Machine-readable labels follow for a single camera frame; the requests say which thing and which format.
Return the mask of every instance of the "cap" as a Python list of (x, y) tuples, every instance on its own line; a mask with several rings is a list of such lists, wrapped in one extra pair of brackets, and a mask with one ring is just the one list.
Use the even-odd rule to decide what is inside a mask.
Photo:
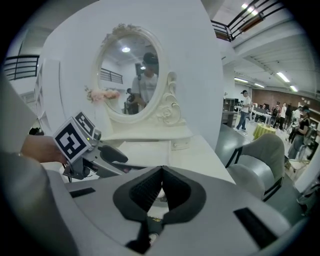
[(145, 53), (143, 56), (143, 61), (149, 65), (156, 65), (159, 63), (157, 55), (153, 54), (152, 52)]
[(302, 107), (302, 111), (306, 111), (307, 113), (310, 112), (309, 107), (308, 107), (307, 105), (304, 105), (304, 106)]

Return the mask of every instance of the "black slot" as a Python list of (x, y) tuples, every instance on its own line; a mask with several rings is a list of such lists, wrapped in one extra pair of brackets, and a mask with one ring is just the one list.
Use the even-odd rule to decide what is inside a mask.
[(234, 214), (261, 249), (277, 240), (277, 237), (248, 208), (235, 210)]
[(92, 187), (87, 187), (80, 190), (71, 191), (70, 195), (72, 198), (81, 197), (90, 193), (96, 192)]

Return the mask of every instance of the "human hand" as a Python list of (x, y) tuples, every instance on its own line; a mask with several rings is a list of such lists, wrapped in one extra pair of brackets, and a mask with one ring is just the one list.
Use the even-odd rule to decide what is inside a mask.
[(50, 136), (28, 135), (24, 140), (21, 153), (40, 163), (60, 162), (67, 164), (67, 159)]

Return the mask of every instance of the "brick wall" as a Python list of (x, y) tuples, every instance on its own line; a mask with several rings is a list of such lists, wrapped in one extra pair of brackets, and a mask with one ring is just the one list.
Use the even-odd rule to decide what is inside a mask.
[[(314, 109), (320, 112), (320, 101), (315, 99), (311, 99), (308, 97), (303, 97), (304, 100), (301, 99), (302, 96), (290, 93), (284, 93), (279, 91), (272, 91), (272, 90), (252, 90), (252, 102), (258, 103), (258, 105), (262, 105), (264, 103), (269, 104), (270, 108), (275, 106), (277, 102), (280, 102), (280, 105), (285, 102), (287, 105), (291, 103), (292, 106), (297, 107), (298, 103), (304, 105), (304, 100), (310, 101), (308, 105), (309, 108)], [(310, 117), (315, 118), (316, 120), (320, 121), (320, 115), (311, 112)]]

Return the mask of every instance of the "pink flower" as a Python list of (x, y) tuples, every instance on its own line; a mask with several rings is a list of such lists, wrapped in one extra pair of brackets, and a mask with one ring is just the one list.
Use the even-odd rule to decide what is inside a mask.
[(103, 102), (105, 99), (117, 99), (120, 96), (120, 93), (117, 90), (101, 90), (93, 89), (87, 90), (87, 98), (92, 102)]
[(100, 102), (104, 100), (104, 91), (95, 89), (91, 91), (91, 99), (93, 102)]

